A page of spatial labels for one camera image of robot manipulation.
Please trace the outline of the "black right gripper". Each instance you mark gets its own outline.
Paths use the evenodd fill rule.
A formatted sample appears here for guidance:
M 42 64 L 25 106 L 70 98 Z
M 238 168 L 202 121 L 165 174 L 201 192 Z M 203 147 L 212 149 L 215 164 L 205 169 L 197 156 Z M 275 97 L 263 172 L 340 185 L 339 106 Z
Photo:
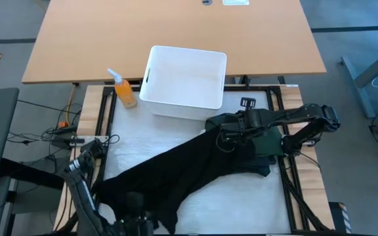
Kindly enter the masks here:
M 220 124 L 220 136 L 225 142 L 244 144 L 248 140 L 259 136 L 259 129 L 248 126 L 244 111 L 224 113 Z

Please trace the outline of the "dark green garment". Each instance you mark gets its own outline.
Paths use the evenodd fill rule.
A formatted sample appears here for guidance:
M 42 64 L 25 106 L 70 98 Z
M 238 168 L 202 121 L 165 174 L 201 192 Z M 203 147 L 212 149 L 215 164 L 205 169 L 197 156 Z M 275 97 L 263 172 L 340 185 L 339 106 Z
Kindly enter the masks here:
M 238 119 L 230 113 L 222 113 L 206 120 L 205 130 L 210 130 L 223 123 L 235 123 Z M 262 136 L 251 140 L 255 145 L 255 153 L 258 156 L 282 156 L 282 134 L 278 127 L 271 127 Z

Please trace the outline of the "dark zippered trousers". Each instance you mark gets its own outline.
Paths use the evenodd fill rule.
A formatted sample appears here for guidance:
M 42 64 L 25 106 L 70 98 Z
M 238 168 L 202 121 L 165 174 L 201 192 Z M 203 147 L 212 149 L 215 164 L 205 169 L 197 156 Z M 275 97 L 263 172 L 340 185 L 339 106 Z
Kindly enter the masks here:
M 276 158 L 274 155 L 260 156 L 256 155 L 250 159 L 246 159 L 241 163 L 243 167 L 249 168 L 264 168 L 270 165 L 276 164 Z

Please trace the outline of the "black knit garment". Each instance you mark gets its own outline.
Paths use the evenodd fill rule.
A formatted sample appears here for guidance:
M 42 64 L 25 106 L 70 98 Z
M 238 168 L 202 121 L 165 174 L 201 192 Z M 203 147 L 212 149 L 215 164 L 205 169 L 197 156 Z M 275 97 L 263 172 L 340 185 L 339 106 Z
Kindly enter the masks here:
M 213 128 L 169 151 L 160 153 L 98 185 L 101 203 L 120 220 L 130 213 L 127 194 L 143 195 L 143 207 L 154 214 L 166 230 L 175 234 L 177 211 L 189 194 L 218 177 L 230 174 L 237 164 L 255 156 L 255 145 L 216 143 L 219 128 Z

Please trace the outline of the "white plastic laundry basket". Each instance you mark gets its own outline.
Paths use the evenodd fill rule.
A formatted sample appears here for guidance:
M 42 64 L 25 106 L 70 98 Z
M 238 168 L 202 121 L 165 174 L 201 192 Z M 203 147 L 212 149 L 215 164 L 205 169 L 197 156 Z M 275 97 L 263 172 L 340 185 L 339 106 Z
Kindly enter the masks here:
M 139 98 L 154 115 L 204 121 L 222 107 L 227 55 L 153 46 Z

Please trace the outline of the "orange spray bottle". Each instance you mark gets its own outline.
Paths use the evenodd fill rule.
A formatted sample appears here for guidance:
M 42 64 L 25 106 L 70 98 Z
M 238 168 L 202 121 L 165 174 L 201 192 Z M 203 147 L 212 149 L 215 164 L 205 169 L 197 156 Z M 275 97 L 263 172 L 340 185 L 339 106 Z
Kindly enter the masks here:
M 114 70 L 108 68 L 107 71 L 114 79 L 114 90 L 123 107 L 126 109 L 136 107 L 137 99 L 134 97 L 133 90 L 129 82 L 122 78 L 122 76 Z

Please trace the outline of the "black hazard-striped box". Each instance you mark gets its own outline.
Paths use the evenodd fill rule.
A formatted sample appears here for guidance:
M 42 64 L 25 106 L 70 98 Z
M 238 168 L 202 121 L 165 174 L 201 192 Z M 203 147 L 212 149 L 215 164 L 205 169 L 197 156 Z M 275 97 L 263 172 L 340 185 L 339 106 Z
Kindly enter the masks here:
M 335 230 L 342 233 L 352 233 L 347 207 L 343 203 L 329 202 Z

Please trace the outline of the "grey metal desk leg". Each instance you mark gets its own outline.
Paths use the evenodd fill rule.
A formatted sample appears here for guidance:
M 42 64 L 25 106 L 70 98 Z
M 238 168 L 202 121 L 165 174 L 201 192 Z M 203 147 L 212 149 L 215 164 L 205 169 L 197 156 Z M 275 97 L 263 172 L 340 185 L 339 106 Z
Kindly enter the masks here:
M 374 118 L 375 111 L 371 105 L 365 87 L 378 76 L 378 59 L 368 66 L 362 73 L 357 73 L 351 61 L 342 56 L 340 64 L 346 68 L 348 78 L 352 81 L 353 91 L 362 106 L 362 110 L 367 118 Z

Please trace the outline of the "light brown wooden desk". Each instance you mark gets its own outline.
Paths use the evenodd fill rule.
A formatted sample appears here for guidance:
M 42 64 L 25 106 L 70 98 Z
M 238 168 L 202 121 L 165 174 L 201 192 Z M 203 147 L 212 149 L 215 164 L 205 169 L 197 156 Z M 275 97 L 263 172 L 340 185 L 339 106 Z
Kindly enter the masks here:
M 51 0 L 22 82 L 144 75 L 155 45 L 223 52 L 228 75 L 325 73 L 300 0 Z

